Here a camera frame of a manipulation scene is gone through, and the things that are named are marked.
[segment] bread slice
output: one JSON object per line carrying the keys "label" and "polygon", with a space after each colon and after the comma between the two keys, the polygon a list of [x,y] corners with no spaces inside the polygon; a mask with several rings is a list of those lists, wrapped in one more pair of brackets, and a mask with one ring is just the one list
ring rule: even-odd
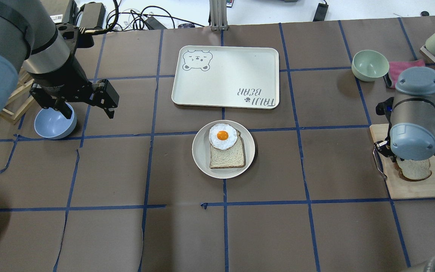
{"label": "bread slice", "polygon": [[413,161],[397,158],[394,166],[399,170],[399,177],[406,181],[423,181],[432,175],[429,159]]}
{"label": "bread slice", "polygon": [[211,162],[209,167],[219,168],[242,168],[246,165],[245,145],[238,131],[238,140],[227,150],[219,150],[211,144]]}

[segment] white plate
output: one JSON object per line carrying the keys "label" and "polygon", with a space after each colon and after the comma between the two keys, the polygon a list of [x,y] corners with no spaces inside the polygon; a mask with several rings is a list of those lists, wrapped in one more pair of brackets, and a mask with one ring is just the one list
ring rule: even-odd
{"label": "white plate", "polygon": [[[211,144],[209,143],[209,129],[215,124],[228,124],[241,132],[241,138],[245,145],[246,165],[242,168],[211,169]],[[198,131],[192,142],[192,157],[197,167],[205,174],[216,179],[234,178],[248,169],[254,159],[255,145],[249,131],[242,125],[230,120],[218,120],[205,125]]]}
{"label": "white plate", "polygon": [[172,101],[271,110],[279,103],[278,51],[186,45],[179,52]]}

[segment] egg white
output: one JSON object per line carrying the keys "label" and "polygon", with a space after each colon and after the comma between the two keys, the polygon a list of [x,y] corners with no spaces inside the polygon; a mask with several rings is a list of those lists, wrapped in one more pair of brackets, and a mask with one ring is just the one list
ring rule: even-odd
{"label": "egg white", "polygon": [[[219,131],[226,131],[228,138],[226,140],[218,139]],[[228,124],[215,124],[209,130],[209,141],[214,148],[228,150],[238,141],[238,133],[235,128]]]}

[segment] table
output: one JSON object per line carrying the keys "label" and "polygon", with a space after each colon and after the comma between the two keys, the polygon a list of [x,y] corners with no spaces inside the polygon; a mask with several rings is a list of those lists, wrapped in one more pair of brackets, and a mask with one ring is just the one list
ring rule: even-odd
{"label": "table", "polygon": [[[77,129],[47,141],[32,127],[38,107],[16,126],[0,118],[0,272],[382,272],[428,260],[435,199],[391,200],[371,157],[368,127],[386,122],[374,108],[393,91],[358,81],[350,63],[363,49],[416,60],[434,32],[435,17],[411,17],[95,37],[76,55],[120,94],[114,119],[73,104]],[[184,45],[275,48],[280,104],[174,105]],[[257,143],[233,179],[192,160],[195,133],[218,119]]]}

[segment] power adapter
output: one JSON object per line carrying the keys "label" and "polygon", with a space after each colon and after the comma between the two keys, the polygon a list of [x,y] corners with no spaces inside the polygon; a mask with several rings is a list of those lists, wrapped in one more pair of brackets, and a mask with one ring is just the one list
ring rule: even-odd
{"label": "power adapter", "polygon": [[328,4],[319,3],[316,8],[315,17],[313,21],[325,21],[325,16],[327,15]]}
{"label": "power adapter", "polygon": [[159,21],[157,21],[157,19],[155,19],[152,16],[148,17],[147,20],[145,20],[144,23],[145,23],[145,25],[147,26],[147,28],[149,30],[167,29],[163,24],[161,24]]}
{"label": "power adapter", "polygon": [[105,7],[102,3],[87,3],[83,9],[79,27],[101,29],[105,17]]}

